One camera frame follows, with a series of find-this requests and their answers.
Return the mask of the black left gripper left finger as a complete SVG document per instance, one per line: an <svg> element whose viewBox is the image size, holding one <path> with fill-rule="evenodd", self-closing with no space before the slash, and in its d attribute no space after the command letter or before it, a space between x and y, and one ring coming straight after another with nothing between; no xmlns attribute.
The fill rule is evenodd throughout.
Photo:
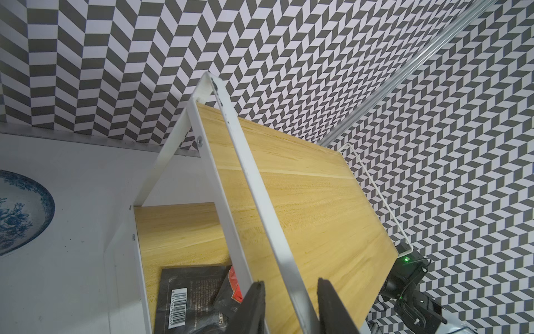
<svg viewBox="0 0 534 334"><path fill-rule="evenodd" d="M254 282L231 320L231 333L266 333L266 291L263 281Z"/></svg>

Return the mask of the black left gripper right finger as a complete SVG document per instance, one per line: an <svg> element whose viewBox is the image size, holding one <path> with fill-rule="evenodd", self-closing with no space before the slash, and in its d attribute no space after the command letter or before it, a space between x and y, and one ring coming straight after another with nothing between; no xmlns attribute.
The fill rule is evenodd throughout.
<svg viewBox="0 0 534 334"><path fill-rule="evenodd" d="M329 280L318 280L317 296L320 333L360 334Z"/></svg>

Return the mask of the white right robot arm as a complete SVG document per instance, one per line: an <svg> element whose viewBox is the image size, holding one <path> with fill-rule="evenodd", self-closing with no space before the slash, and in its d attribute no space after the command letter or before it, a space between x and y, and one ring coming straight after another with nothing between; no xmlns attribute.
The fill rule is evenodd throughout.
<svg viewBox="0 0 534 334"><path fill-rule="evenodd" d="M419 284L428 274L432 260L401 242L396 246L400 257L382 286L379 295L394 301L394 311L413 333L474 333L475 330L446 310Z"/></svg>

